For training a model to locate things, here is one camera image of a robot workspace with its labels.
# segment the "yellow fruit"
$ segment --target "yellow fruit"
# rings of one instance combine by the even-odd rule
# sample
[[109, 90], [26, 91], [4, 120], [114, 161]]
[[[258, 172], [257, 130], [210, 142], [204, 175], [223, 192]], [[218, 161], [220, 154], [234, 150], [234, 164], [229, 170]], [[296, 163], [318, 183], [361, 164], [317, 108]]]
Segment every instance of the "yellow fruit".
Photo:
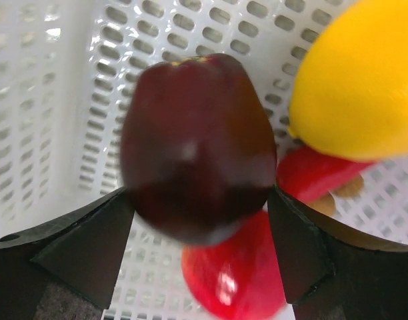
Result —
[[408, 154], [408, 0], [362, 0], [320, 36], [297, 75], [290, 123], [329, 155]]

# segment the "dark purple fruit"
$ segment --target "dark purple fruit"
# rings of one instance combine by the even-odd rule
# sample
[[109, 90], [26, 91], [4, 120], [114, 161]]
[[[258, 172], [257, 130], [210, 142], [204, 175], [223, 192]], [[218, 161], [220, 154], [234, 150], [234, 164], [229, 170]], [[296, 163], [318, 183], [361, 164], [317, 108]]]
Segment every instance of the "dark purple fruit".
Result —
[[224, 54], [144, 71], [121, 136], [137, 213], [192, 244], [230, 237], [275, 180], [272, 128], [240, 62]]

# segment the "plastic fruit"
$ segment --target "plastic fruit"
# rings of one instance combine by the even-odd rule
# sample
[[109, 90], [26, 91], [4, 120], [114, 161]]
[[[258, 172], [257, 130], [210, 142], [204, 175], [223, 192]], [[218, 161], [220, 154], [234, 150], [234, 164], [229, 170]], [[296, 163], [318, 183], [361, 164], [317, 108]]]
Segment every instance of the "plastic fruit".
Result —
[[318, 38], [295, 81], [293, 135], [353, 161], [408, 154], [408, 0], [362, 0]]
[[224, 320], [266, 320], [286, 306], [263, 210], [220, 245], [184, 248], [181, 266], [198, 302]]
[[269, 120], [240, 62], [224, 54], [144, 71], [122, 134], [137, 213], [186, 243], [214, 244], [258, 212], [275, 182]]

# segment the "plastic basket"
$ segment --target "plastic basket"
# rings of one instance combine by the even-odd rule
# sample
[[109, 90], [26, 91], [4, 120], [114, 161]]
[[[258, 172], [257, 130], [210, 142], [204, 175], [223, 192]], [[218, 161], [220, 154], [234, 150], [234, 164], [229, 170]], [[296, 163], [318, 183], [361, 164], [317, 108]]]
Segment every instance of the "plastic basket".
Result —
[[[282, 157], [295, 72], [353, 0], [0, 0], [0, 237], [118, 187], [118, 144], [147, 66], [224, 52], [240, 60]], [[366, 172], [336, 219], [408, 243], [408, 158]], [[107, 319], [212, 319], [183, 282], [180, 250], [133, 224]], [[277, 319], [294, 319], [288, 308]]]

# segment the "red apple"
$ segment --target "red apple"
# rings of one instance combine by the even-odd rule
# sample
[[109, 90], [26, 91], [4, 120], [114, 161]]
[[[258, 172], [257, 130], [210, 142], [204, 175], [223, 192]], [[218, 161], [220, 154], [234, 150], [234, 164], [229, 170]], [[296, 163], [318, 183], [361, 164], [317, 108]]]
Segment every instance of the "red apple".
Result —
[[240, 62], [160, 63], [137, 82], [122, 134], [122, 178], [137, 213], [186, 243], [231, 236], [275, 182], [272, 128]]
[[263, 210], [222, 244], [184, 248], [181, 264], [198, 302], [224, 320], [268, 319], [287, 305]]

